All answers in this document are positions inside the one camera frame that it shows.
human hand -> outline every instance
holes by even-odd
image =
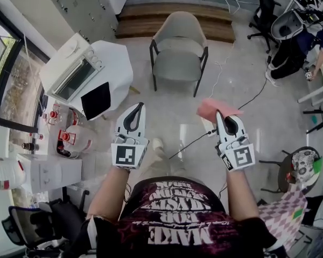
[[[317,74],[318,74],[318,71],[313,70],[313,71],[311,72],[311,77],[309,78],[309,80],[310,80],[310,81],[313,81],[313,80],[314,80],[314,78],[317,76]]]

white sneaker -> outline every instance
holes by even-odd
[[[279,87],[279,85],[276,84],[276,81],[270,76],[269,70],[265,72],[264,76],[274,87]]]
[[[164,148],[164,145],[163,145],[162,140],[161,139],[158,139],[158,138],[154,138],[152,140],[152,148],[153,148],[153,150],[156,150],[157,148],[163,149]]]
[[[274,65],[273,65],[273,63],[269,63],[268,64],[268,69],[270,69],[271,71],[273,71],[273,70],[276,70],[277,69],[277,67],[275,67]]]

microwave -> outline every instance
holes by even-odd
[[[76,33],[42,67],[39,75],[48,96],[69,103],[103,68],[91,45]]]

wooden step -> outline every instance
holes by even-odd
[[[121,20],[116,31],[117,38],[152,37],[160,29],[166,19],[165,17],[154,17],[145,19]],[[203,33],[208,40],[233,43],[235,41],[234,31],[229,24],[218,23],[211,20],[199,20]]]
[[[120,20],[156,17],[166,18],[175,11],[190,12],[198,20],[210,20],[223,24],[232,23],[230,13],[226,9],[183,3],[149,3],[125,6],[120,14]]]

forearm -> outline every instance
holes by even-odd
[[[323,49],[321,49],[319,51],[318,57],[317,57],[317,62],[315,65],[315,69],[314,69],[314,73],[317,74],[317,72],[319,71],[319,69],[322,67],[323,65]]]
[[[121,213],[128,177],[127,170],[111,167],[90,204],[87,218],[102,216],[116,222]]]
[[[244,171],[227,172],[230,216],[237,221],[259,217],[258,207]]]

